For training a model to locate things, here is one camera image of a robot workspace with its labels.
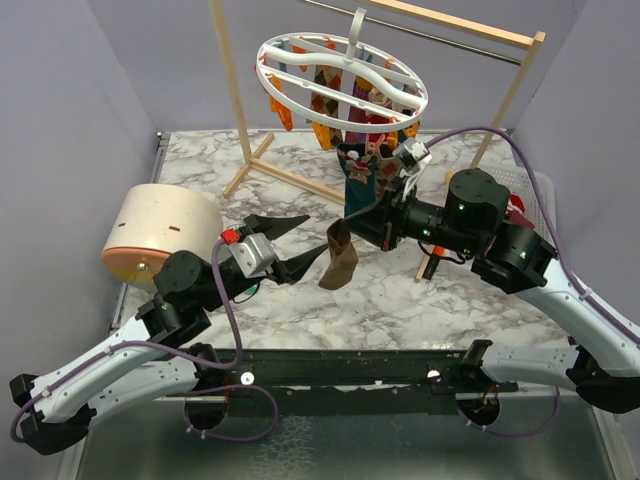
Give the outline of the plain tan sock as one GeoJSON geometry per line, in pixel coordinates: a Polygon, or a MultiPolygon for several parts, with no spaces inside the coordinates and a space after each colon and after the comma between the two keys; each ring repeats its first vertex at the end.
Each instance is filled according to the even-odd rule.
{"type": "Polygon", "coordinates": [[[318,285],[335,291],[351,282],[359,259],[351,233],[342,226],[341,220],[329,226],[326,236],[330,262],[318,285]]]}

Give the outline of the white round clip hanger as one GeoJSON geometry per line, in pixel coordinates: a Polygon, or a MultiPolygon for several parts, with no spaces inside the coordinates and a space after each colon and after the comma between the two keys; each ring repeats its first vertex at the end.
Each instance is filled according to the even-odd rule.
{"type": "Polygon", "coordinates": [[[366,43],[362,30],[366,10],[357,9],[349,31],[342,35],[319,32],[290,32],[265,41],[258,49],[254,71],[265,93],[274,96],[298,119],[312,125],[318,122],[342,131],[381,134],[387,127],[414,127],[429,103],[429,94],[419,75],[391,53],[366,43]],[[342,70],[341,90],[314,82],[315,68],[327,65],[342,70]],[[281,80],[281,92],[270,83],[273,75],[281,80]],[[392,99],[398,109],[411,109],[412,117],[378,107],[368,101],[368,93],[377,88],[392,99]],[[316,92],[339,102],[337,118],[315,112],[311,94],[316,92]],[[368,124],[366,114],[395,116],[397,123],[368,124]]]}

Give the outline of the red white striped sock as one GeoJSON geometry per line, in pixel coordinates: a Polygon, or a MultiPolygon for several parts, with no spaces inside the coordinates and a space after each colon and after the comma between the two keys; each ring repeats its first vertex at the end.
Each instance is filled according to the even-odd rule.
{"type": "Polygon", "coordinates": [[[526,212],[526,207],[520,196],[516,194],[511,194],[509,196],[508,204],[507,204],[507,212],[509,214],[517,212],[519,215],[524,215],[526,212]]]}

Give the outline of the wooden hanger rack frame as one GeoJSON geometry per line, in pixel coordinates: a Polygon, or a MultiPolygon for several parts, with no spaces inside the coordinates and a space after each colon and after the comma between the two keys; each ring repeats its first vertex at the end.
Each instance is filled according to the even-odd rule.
{"type": "Polygon", "coordinates": [[[278,35],[259,49],[254,72],[269,97],[270,108],[286,130],[296,116],[311,125],[323,150],[333,150],[345,170],[342,192],[262,160],[272,134],[252,148],[244,116],[232,45],[223,4],[209,4],[227,75],[231,106],[244,164],[223,192],[231,197],[246,175],[257,170],[346,207],[356,204],[353,189],[365,187],[376,200],[383,187],[405,173],[416,185],[429,156],[415,167],[403,167],[391,152],[415,140],[428,105],[424,82],[408,65],[388,52],[364,43],[360,33],[366,11],[358,8],[345,37],[314,32],[278,35]]]}

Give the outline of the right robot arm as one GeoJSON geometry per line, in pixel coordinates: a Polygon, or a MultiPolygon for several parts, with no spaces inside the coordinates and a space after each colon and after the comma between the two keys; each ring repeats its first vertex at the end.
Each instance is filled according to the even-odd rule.
{"type": "Polygon", "coordinates": [[[394,179],[375,204],[348,216],[344,229],[383,251],[404,238],[470,256],[472,273],[547,315],[574,340],[562,348],[475,341],[459,367],[461,383],[527,382],[576,392],[611,413],[639,406],[639,328],[620,314],[606,319],[597,295],[563,271],[557,250],[536,231],[506,220],[509,190],[481,169],[454,174],[444,206],[403,193],[394,179]]]}

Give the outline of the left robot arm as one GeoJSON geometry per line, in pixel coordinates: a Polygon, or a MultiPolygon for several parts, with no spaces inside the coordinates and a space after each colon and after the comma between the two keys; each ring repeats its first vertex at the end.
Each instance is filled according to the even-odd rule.
{"type": "Polygon", "coordinates": [[[156,292],[121,328],[46,375],[20,374],[9,388],[19,410],[10,438],[41,455],[83,440],[92,426],[132,405],[173,394],[206,395],[221,371],[236,369],[244,349],[231,301],[263,280],[300,281],[325,250],[321,245],[281,260],[273,241],[309,220],[308,215],[249,215],[221,232],[208,260],[189,251],[170,254],[154,276],[156,292]],[[235,351],[218,361],[207,347],[188,347],[224,308],[235,351]]]}

